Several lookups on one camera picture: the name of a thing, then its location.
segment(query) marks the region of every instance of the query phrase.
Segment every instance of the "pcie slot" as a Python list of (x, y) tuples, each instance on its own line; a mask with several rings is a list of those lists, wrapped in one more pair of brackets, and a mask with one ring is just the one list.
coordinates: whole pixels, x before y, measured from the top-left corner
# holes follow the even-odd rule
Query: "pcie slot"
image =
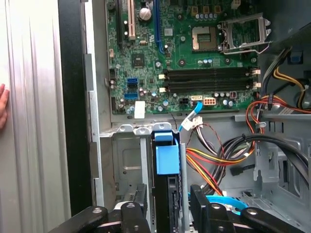
[(160, 33), (160, 0), (154, 0), (154, 15), (155, 15), (155, 42), (159, 47), (160, 53), (164, 54), (161, 33)]
[(120, 48), (120, 51), (122, 51), (122, 27), (121, 27), (121, 10), (122, 10), (122, 0), (116, 0), (116, 29), (117, 29), (117, 42), (118, 46)]
[(135, 6), (134, 0), (127, 1), (127, 8), (128, 8), (128, 35), (130, 40), (136, 39), (135, 34)]

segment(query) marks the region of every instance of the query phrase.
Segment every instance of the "blue plastic tab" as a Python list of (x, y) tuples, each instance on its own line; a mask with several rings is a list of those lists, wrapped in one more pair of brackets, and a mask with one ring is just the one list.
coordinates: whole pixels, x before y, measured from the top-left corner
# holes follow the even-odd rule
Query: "blue plastic tab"
[(171, 142), (173, 141), (172, 131), (155, 132), (156, 142)]

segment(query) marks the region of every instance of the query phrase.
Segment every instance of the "motherboard connector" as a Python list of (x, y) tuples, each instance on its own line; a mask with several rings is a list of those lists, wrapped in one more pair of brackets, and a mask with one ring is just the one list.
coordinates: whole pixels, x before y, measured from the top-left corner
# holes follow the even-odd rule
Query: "motherboard connector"
[(135, 40), (135, 6), (134, 0), (127, 1), (128, 7), (128, 38), (129, 40)]
[(160, 93), (164, 93), (164, 92), (166, 92), (166, 89), (165, 89), (164, 87), (160, 87), (160, 88), (159, 88), (159, 92), (160, 92)]
[(159, 74), (159, 79), (165, 79), (165, 75), (164, 74)]
[(237, 10), (240, 5), (241, 5), (241, 0), (233, 0), (231, 3), (231, 9)]

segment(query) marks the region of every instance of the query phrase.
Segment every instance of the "metal bracket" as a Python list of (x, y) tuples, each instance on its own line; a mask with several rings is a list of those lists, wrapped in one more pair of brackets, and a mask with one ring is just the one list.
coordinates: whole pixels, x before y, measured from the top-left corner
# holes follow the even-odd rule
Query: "metal bracket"
[(107, 131), (101, 132), (100, 137), (112, 137), (116, 133), (134, 133), (136, 136), (151, 135), (153, 131), (171, 131), (172, 125), (168, 122), (159, 122), (154, 124), (122, 124), (113, 127)]

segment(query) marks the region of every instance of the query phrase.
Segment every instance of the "capacitor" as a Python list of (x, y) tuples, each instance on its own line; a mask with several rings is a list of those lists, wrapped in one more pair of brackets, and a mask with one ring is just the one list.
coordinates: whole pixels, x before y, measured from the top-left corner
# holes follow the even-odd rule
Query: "capacitor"
[(125, 20), (123, 22), (123, 24), (124, 24), (124, 29), (127, 31), (128, 30), (128, 22)]
[(169, 102), (167, 100), (163, 101), (163, 106), (167, 107), (169, 105)]
[(143, 21), (148, 21), (151, 19), (152, 16), (152, 12), (149, 8), (141, 8), (141, 10), (139, 11), (139, 18)]

